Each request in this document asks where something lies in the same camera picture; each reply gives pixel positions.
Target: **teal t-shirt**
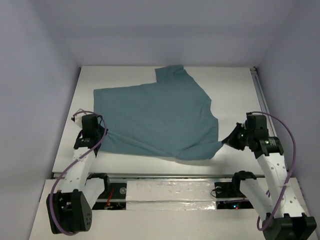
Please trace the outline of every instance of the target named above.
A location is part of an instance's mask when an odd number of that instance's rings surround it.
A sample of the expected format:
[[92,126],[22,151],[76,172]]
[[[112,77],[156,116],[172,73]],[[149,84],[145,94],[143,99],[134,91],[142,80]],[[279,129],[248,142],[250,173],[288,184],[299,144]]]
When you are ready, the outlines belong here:
[[222,147],[211,99],[182,65],[155,70],[156,82],[95,89],[94,112],[108,133],[101,151],[211,159]]

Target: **cable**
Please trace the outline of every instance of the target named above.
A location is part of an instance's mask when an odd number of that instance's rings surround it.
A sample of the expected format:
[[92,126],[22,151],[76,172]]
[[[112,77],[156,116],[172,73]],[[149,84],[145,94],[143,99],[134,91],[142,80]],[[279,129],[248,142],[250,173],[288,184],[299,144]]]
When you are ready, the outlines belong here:
[[215,192],[215,191],[216,191],[216,190],[215,190],[215,189],[213,189],[213,190],[210,192],[210,195],[216,199],[217,197],[216,197],[215,195],[213,195],[213,194],[212,194],[212,192]]
[[[276,116],[273,116],[271,115],[270,113],[267,113],[267,112],[262,112],[262,111],[252,111],[251,112],[252,114],[263,114],[263,115],[267,115],[267,116],[270,116],[272,117],[273,119],[277,120],[279,123],[281,123],[284,128],[287,130],[287,132],[289,133],[290,137],[291,137],[291,140],[292,140],[292,144],[293,144],[293,157],[292,157],[292,163],[291,163],[291,169],[289,170],[289,172],[287,173],[287,176],[286,176],[286,179],[284,181],[284,185],[282,187],[282,190],[280,192],[280,195],[279,195],[279,198],[278,200],[276,201],[276,204],[273,208],[273,211],[271,213],[271,215],[269,216],[269,218],[266,220],[265,224],[260,227],[259,226],[259,223],[260,223],[260,216],[258,217],[257,219],[257,222],[256,222],[256,227],[259,231],[264,231],[266,230],[269,225],[271,224],[272,222],[272,219],[273,217],[275,216],[280,204],[281,204],[281,201],[282,201],[282,198],[284,197],[284,194],[285,194],[285,190],[287,188],[286,184],[289,182],[290,180],[290,177],[295,169],[295,165],[296,165],[296,154],[297,154],[297,146],[296,146],[296,140],[295,140],[295,137],[294,135],[292,134],[291,130],[289,129],[289,127],[283,122],[281,121],[279,118],[277,118]],[[270,197],[270,191],[268,190],[266,192],[266,194]]]
[[[86,114],[86,113],[89,113],[89,114],[94,114],[94,115],[97,115],[97,116],[100,116],[99,114],[93,112],[93,111],[78,111],[76,112],[75,114],[72,115],[72,117],[75,117],[76,115],[78,114]],[[106,134],[107,134],[107,125],[106,125],[106,122],[104,120],[104,118],[101,116],[101,120],[103,121],[103,125],[104,125],[104,132],[103,132],[103,136],[101,137],[101,139],[97,142],[96,145],[94,145],[92,148],[90,148],[88,151],[86,151],[83,155],[81,155],[78,159],[83,159],[85,156],[87,156],[89,153],[91,153],[93,150],[95,150],[102,142],[103,140],[105,139],[106,137]],[[54,204],[53,204],[53,198],[54,198],[54,192],[55,192],[55,189],[56,189],[56,186],[58,185],[58,182],[62,179],[62,177],[68,172],[68,170],[70,168],[72,168],[79,160],[76,159],[74,162],[72,162],[69,166],[66,167],[66,169],[60,174],[60,176],[56,179],[56,181],[54,182],[53,186],[52,186],[52,189],[51,189],[51,192],[50,192],[50,195],[49,195],[49,208],[50,208],[50,213],[51,213],[51,216],[52,216],[52,220],[56,226],[56,228],[62,233],[62,234],[65,234],[67,236],[73,236],[73,235],[76,235],[77,233],[76,232],[68,232],[68,231],[65,231],[61,225],[59,224],[58,220],[57,220],[57,217],[56,217],[56,214],[55,214],[55,211],[54,211]]]
[[109,207],[110,206],[110,200],[112,199],[112,196],[114,194],[114,189],[111,190],[110,192],[110,196],[108,197],[107,201],[106,201],[106,204],[105,204],[105,207]]
[[101,126],[101,122],[102,122],[102,116],[99,116],[101,119],[100,119],[100,122],[99,122],[99,125]]

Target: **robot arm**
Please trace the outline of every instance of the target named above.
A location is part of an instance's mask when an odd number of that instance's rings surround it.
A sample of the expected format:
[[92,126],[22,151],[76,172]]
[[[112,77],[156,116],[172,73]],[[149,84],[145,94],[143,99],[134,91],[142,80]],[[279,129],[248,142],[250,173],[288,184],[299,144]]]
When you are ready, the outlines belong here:
[[[77,162],[67,171],[61,187],[52,198],[54,217],[64,232],[70,235],[90,229],[92,207],[103,191],[109,191],[110,183],[106,174],[102,174],[100,178],[87,179],[90,167],[100,148],[100,145],[95,148],[94,146],[107,133],[104,127],[98,124],[98,118],[96,114],[77,114],[72,118],[82,128],[73,147],[73,161]],[[46,205],[52,233],[62,233],[53,219],[50,194]]]
[[229,191],[240,192],[248,198],[264,220],[262,228],[258,229],[263,231],[266,240],[306,240],[317,224],[314,217],[306,216],[292,186],[287,183],[289,178],[280,140],[269,136],[264,115],[247,113],[246,117],[245,123],[237,123],[222,143],[242,151],[249,147],[263,170],[271,199],[256,177],[246,171],[234,174]]

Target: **white wall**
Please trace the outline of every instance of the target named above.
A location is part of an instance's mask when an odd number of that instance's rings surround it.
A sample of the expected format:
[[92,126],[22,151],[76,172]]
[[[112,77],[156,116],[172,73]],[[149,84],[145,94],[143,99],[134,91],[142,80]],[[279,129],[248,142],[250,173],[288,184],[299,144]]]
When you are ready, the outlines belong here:
[[41,0],[0,1],[0,238],[29,238],[79,72]]
[[[294,172],[307,206],[320,224],[320,1],[298,1],[268,50],[258,74],[269,110],[292,129],[297,143]],[[287,159],[292,144],[278,124]]]
[[296,0],[46,0],[82,65],[256,66]]

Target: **white panel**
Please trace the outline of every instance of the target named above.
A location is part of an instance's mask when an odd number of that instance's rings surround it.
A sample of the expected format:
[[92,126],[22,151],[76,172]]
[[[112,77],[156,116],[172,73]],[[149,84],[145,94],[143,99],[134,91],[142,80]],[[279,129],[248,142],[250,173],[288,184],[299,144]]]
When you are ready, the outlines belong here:
[[[296,179],[297,198],[304,204]],[[29,240],[70,240],[54,235],[50,229],[46,198],[54,180],[47,180]],[[77,240],[264,240],[256,228],[258,214],[254,209],[239,210],[93,210],[92,227],[78,233]],[[317,240],[315,233],[308,240]]]
[[130,211],[194,211],[216,210],[215,201],[163,201],[163,202],[127,202],[126,210]]
[[260,63],[296,0],[46,0],[82,65]]
[[0,239],[26,240],[79,66],[43,0],[0,0]]
[[[258,68],[272,114],[291,129],[297,144],[294,176],[298,178],[310,212],[320,220],[320,1],[297,1]],[[291,163],[292,141],[274,121]]]
[[128,181],[126,201],[213,201],[214,181]]
[[[186,67],[186,71],[212,99],[211,112],[218,118],[219,140],[227,137],[246,112],[260,110],[248,68]],[[70,120],[78,109],[93,110],[94,89],[126,87],[156,81],[155,67],[84,66],[76,86],[64,127],[53,172],[61,173],[71,162],[79,127]],[[249,149],[238,151],[223,146],[209,160],[176,160],[170,157],[137,156],[99,151],[92,173],[112,175],[233,176],[241,170],[263,175]]]

